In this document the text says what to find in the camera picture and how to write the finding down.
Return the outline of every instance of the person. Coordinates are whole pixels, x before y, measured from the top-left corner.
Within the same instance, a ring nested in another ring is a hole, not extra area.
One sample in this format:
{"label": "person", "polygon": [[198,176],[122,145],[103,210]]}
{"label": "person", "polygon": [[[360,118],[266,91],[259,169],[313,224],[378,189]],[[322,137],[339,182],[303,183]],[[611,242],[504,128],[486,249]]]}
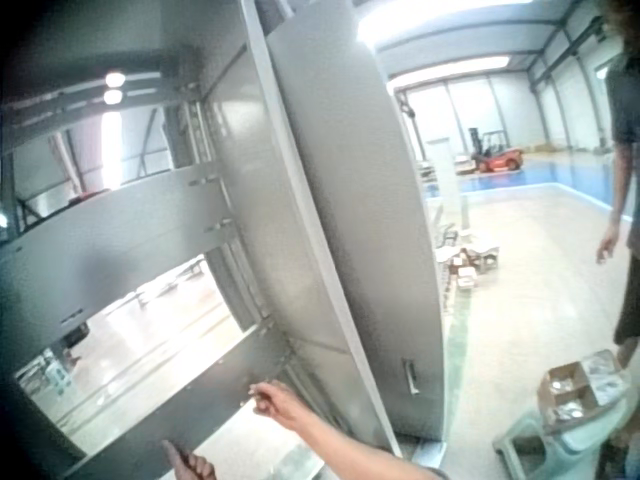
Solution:
{"label": "person", "polygon": [[[390,453],[359,443],[336,430],[313,413],[283,383],[252,385],[254,412],[296,432],[342,480],[446,480],[437,470],[403,461]],[[169,442],[163,442],[177,480],[218,480],[215,468],[205,458],[185,457]]]}
{"label": "person", "polygon": [[[623,53],[616,57],[607,73],[607,91],[614,141],[614,199],[609,225],[597,250],[598,263],[613,256],[620,239],[620,220],[635,169],[640,186],[640,165],[634,160],[634,144],[640,141],[640,3],[607,0],[610,23],[622,35]],[[631,265],[624,304],[614,341],[618,361],[626,368],[638,348],[640,338],[640,197],[629,235]]]}

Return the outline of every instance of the red forklift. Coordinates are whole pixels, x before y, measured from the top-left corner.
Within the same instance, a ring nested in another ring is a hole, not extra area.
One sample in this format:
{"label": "red forklift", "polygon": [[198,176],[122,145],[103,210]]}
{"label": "red forklift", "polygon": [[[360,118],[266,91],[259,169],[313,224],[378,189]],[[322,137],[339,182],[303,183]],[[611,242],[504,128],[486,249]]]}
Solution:
{"label": "red forklift", "polygon": [[477,128],[470,128],[471,141],[475,152],[471,159],[480,173],[491,173],[496,170],[516,171],[522,168],[523,151],[519,148],[509,148],[504,130],[486,132],[480,135]]}

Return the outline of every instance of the cardboard box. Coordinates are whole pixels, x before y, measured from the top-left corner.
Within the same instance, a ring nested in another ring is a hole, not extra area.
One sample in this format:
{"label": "cardboard box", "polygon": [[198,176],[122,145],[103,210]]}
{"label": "cardboard box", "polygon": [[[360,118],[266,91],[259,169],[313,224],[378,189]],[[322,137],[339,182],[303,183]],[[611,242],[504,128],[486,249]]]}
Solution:
{"label": "cardboard box", "polygon": [[626,393],[629,375],[609,350],[545,373],[538,388],[544,430],[558,433],[611,409]]}

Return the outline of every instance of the person's arm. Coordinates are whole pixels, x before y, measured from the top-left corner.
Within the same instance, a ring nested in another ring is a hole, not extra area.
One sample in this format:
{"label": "person's arm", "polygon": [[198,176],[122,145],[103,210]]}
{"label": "person's arm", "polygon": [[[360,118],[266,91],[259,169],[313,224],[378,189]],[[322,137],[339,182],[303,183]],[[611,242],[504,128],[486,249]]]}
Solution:
{"label": "person's arm", "polygon": [[440,480],[418,465],[363,445],[315,415],[280,382],[252,385],[256,413],[296,432],[342,480]]}
{"label": "person's arm", "polygon": [[604,262],[607,257],[613,257],[613,252],[620,240],[620,221],[629,195],[632,165],[632,146],[626,143],[616,143],[613,167],[613,210],[611,210],[609,225],[596,253],[598,263]]}
{"label": "person's arm", "polygon": [[611,131],[615,143],[613,167],[613,210],[609,217],[609,225],[598,246],[596,258],[598,263],[612,257],[620,240],[620,220],[627,203],[631,173],[633,167],[633,143],[635,141],[634,112],[629,111],[629,86],[625,82],[625,73],[616,62],[607,75],[607,91],[611,110]]}

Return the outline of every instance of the stool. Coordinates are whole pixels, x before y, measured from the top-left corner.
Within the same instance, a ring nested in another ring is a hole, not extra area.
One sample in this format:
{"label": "stool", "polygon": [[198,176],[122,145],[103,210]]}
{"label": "stool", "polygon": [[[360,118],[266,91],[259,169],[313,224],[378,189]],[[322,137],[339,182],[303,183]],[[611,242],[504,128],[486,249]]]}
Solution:
{"label": "stool", "polygon": [[[520,417],[507,433],[496,438],[493,449],[503,455],[507,470],[514,480],[549,480],[571,470],[589,454],[595,452],[614,430],[623,426],[633,414],[638,396],[635,389],[609,411],[588,423],[566,432],[546,434],[540,412],[532,410]],[[526,472],[514,440],[522,437],[539,438],[544,446],[544,461]]]}

